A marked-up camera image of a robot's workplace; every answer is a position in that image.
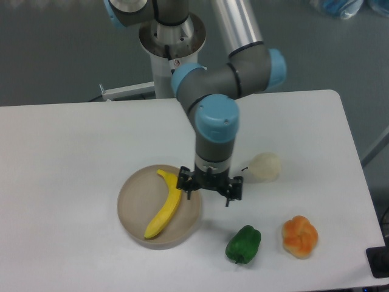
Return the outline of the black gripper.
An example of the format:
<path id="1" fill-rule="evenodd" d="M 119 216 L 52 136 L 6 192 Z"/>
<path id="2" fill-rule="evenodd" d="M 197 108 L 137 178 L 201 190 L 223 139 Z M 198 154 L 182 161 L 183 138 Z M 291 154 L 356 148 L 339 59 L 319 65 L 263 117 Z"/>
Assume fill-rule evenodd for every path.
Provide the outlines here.
<path id="1" fill-rule="evenodd" d="M 213 170 L 203 171 L 198 166 L 194 172 L 189 168 L 181 166 L 177 177 L 176 188 L 187 194 L 187 200 L 191 199 L 193 190 L 206 189 L 219 192 L 226 198 L 225 206 L 228 207 L 231 201 L 242 200 L 243 182 L 242 176 L 229 178 L 230 169 L 214 173 Z"/>

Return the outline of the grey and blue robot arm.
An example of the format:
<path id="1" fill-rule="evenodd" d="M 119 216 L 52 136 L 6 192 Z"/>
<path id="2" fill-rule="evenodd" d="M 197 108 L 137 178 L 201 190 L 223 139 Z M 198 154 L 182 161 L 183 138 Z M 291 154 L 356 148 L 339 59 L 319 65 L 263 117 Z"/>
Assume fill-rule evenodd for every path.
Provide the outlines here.
<path id="1" fill-rule="evenodd" d="M 216 69 L 197 62 L 206 31 L 188 1 L 106 1 L 105 7 L 114 24 L 139 25 L 156 96 L 177 99 L 196 134 L 194 169 L 180 168 L 177 188 L 187 194 L 212 190 L 227 202 L 240 200 L 243 178 L 229 175 L 239 128 L 236 100 L 286 78 L 284 57 L 264 45 L 250 2 L 212 1 L 229 58 Z"/>

